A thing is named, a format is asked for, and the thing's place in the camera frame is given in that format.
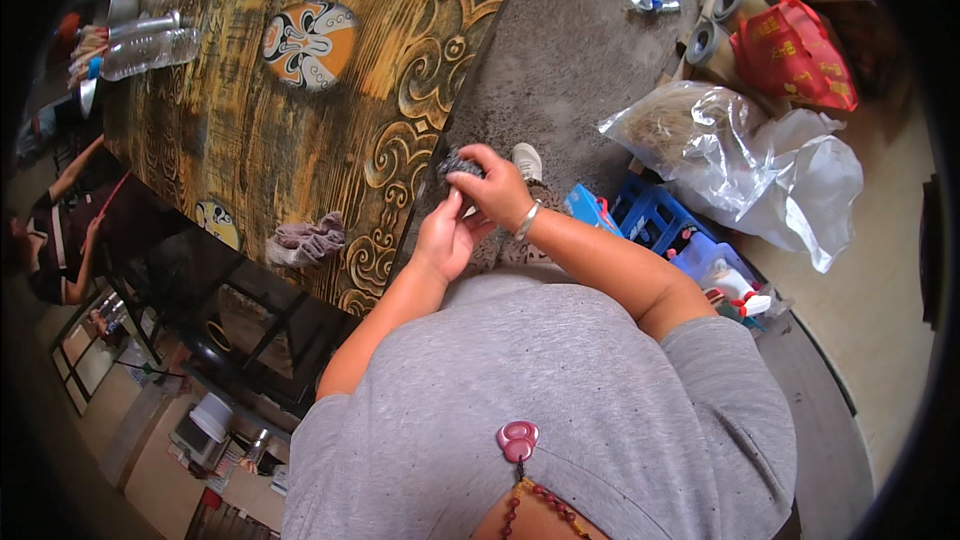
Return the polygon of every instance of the paper roll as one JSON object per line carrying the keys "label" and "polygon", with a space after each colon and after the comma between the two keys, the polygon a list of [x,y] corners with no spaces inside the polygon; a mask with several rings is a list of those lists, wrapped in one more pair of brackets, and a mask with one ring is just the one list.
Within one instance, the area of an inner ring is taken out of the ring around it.
{"label": "paper roll", "polygon": [[733,34],[740,30],[740,22],[770,8],[766,0],[714,0],[713,18]]}
{"label": "paper roll", "polygon": [[690,32],[683,54],[686,62],[727,88],[742,92],[746,84],[737,73],[737,57],[730,35],[711,20],[703,20]]}
{"label": "paper roll", "polygon": [[730,44],[730,34],[710,19],[700,21],[690,32],[683,58],[705,78],[760,105],[770,117],[780,117],[790,110],[786,99],[767,96],[743,81],[737,72],[737,55]]}

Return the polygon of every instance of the gray rag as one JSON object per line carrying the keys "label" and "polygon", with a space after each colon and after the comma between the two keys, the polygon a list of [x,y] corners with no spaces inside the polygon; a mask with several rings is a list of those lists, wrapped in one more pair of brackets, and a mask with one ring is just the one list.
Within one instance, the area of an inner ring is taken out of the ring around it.
{"label": "gray rag", "polygon": [[284,223],[267,238],[267,261],[287,268],[308,268],[337,252],[347,243],[339,210],[313,223]]}

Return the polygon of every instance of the gray t-shirt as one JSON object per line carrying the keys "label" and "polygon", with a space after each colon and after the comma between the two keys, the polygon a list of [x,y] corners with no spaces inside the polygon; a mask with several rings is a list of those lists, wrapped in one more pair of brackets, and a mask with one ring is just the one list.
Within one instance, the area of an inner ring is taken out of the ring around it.
{"label": "gray t-shirt", "polygon": [[613,540],[780,529],[796,440],[750,333],[702,317],[658,345],[602,292],[535,278],[461,284],[310,409],[283,538],[467,538],[516,482],[496,438],[516,420],[540,429],[528,477]]}

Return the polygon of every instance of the hand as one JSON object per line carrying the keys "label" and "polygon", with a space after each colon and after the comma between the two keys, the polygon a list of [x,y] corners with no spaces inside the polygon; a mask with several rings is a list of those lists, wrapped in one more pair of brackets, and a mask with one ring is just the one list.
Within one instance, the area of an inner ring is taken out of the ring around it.
{"label": "hand", "polygon": [[408,267],[435,274],[444,284],[449,284],[463,272],[474,246],[497,227],[495,222],[487,221],[482,210],[464,219],[463,206],[463,194],[456,187],[450,187],[447,198],[441,200],[420,224]]}
{"label": "hand", "polygon": [[79,254],[83,255],[90,246],[97,242],[97,235],[100,234],[100,223],[103,220],[104,216],[98,214],[86,224],[86,238],[83,239],[83,246],[79,249]]}
{"label": "hand", "polygon": [[477,203],[477,208],[516,234],[527,213],[534,206],[526,182],[514,164],[501,159],[486,144],[471,144],[460,149],[462,159],[475,161],[486,177],[454,171],[446,174],[446,181]]}

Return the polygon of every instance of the blue plastic basket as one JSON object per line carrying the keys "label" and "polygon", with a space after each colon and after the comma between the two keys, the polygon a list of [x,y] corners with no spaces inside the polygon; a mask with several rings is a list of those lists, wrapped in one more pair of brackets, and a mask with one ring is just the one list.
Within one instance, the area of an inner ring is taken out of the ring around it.
{"label": "blue plastic basket", "polygon": [[627,240],[646,246],[657,255],[664,255],[688,228],[696,228],[717,242],[714,234],[670,192],[644,182],[632,171],[627,172],[610,214]]}

